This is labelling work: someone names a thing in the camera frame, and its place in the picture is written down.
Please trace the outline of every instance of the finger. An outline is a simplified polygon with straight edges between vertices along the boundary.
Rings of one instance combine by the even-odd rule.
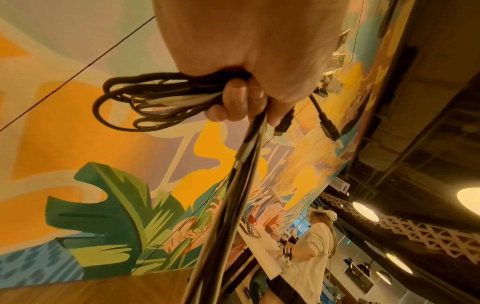
[[[249,107],[247,82],[240,78],[231,79],[223,89],[222,100],[228,120],[245,118]]]
[[[248,85],[248,117],[255,117],[267,106],[268,96],[255,77],[250,77]]]
[[[227,110],[222,105],[213,105],[205,111],[205,116],[213,122],[220,122],[227,119]]]
[[[280,124],[280,121],[293,107],[295,103],[280,102],[275,98],[270,98],[268,102],[268,111],[266,121],[272,127],[276,127]]]

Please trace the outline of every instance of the mural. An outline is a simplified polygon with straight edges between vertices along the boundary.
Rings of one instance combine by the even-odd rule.
[[[194,266],[248,122],[104,127],[91,104],[107,78],[175,70],[150,5],[49,1],[0,3],[0,288]],[[343,147],[309,100],[282,137],[269,128],[245,210],[259,225],[288,228],[353,157],[413,3],[379,39],[388,1],[351,1],[335,74],[345,88],[318,99]],[[135,118],[118,103],[103,111],[119,125]],[[229,262],[244,247],[236,238]]]

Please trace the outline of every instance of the white sweater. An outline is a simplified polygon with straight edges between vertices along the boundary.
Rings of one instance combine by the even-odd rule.
[[[296,246],[308,246],[316,257],[309,260],[292,260],[292,266],[284,266],[282,278],[292,286],[306,304],[318,304],[322,294],[322,282],[327,260],[333,250],[334,239],[324,223],[313,224],[298,239]]]

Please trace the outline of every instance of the decorative lattice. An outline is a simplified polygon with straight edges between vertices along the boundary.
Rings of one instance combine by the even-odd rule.
[[[327,193],[320,194],[320,197],[353,216],[369,221],[344,200]],[[411,241],[421,243],[429,249],[442,250],[451,257],[465,256],[474,264],[480,262],[480,234],[464,233],[454,229],[414,223],[411,220],[404,220],[394,216],[376,214],[380,221],[376,223],[370,221],[374,225],[379,225],[395,234],[404,235]]]

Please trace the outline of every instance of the wristband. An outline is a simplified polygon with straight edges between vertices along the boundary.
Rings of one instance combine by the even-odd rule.
[[[283,249],[283,255],[288,258],[288,260],[292,259],[292,248],[291,247],[285,247]]]

